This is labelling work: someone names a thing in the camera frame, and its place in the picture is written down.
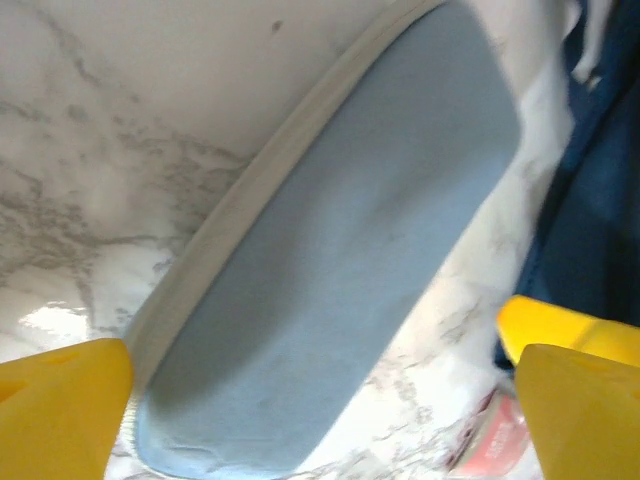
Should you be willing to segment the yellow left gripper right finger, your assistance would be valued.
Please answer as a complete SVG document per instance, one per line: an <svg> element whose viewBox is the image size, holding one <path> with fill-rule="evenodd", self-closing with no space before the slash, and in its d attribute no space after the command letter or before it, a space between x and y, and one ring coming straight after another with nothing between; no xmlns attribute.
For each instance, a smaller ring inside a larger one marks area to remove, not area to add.
<svg viewBox="0 0 640 480"><path fill-rule="evenodd" d="M497 327L544 477L638 478L638 328L524 296Z"/></svg>

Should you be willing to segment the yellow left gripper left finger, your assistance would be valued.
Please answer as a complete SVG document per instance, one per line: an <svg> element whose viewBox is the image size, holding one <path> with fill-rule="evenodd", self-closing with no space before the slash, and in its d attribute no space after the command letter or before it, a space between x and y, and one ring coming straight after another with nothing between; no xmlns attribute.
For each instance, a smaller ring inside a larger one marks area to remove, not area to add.
<svg viewBox="0 0 640 480"><path fill-rule="evenodd" d="M117 338L2 363L2 478L103 478L132 384Z"/></svg>

